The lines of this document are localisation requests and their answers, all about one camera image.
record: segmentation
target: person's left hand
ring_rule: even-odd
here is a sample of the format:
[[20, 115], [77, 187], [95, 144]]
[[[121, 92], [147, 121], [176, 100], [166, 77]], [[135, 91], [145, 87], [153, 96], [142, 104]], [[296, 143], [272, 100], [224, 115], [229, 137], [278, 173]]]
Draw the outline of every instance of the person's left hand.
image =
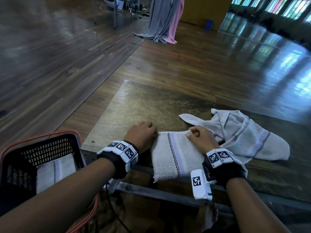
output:
[[158, 129], [151, 121], [140, 122], [128, 130], [124, 141], [133, 143], [141, 154], [151, 147], [154, 138], [157, 136]]

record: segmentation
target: pink fabric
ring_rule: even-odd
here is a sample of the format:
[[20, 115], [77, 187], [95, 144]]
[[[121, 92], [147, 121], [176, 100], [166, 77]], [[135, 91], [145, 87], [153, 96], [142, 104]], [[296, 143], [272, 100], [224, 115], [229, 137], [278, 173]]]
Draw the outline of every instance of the pink fabric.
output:
[[172, 43], [172, 44], [177, 43], [177, 41], [175, 41], [174, 38], [175, 38], [175, 33], [176, 33], [178, 22], [181, 18], [181, 15], [183, 14], [185, 0], [180, 0], [179, 2], [180, 2], [180, 5], [179, 7], [177, 7], [176, 13], [169, 27], [169, 34], [168, 34], [169, 36], [164, 39], [168, 43]]

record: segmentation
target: person's left arm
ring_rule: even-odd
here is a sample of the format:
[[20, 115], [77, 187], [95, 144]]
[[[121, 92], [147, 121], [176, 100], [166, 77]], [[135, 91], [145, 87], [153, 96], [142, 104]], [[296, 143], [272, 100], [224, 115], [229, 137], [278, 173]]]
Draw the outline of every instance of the person's left arm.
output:
[[[156, 136], [152, 122], [140, 122], [124, 140], [142, 153]], [[99, 158], [0, 217], [0, 232], [66, 232], [115, 172], [111, 161]]]

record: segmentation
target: forearm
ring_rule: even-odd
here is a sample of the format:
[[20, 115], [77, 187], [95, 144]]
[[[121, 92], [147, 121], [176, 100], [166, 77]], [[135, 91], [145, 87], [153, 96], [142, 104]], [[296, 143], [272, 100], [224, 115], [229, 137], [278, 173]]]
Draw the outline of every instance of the forearm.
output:
[[109, 160], [96, 160], [2, 216], [0, 232], [67, 231], [114, 173]]
[[226, 189], [241, 233], [289, 233], [289, 230], [263, 203], [246, 180], [230, 179]]

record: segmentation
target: person's foot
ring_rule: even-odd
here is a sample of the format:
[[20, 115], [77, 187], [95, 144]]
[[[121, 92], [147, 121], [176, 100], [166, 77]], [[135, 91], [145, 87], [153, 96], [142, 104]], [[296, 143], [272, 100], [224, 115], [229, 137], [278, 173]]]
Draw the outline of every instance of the person's foot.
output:
[[208, 201], [199, 207], [199, 212], [196, 217], [194, 232], [202, 233], [203, 231], [210, 229], [217, 221], [218, 208], [217, 205]]

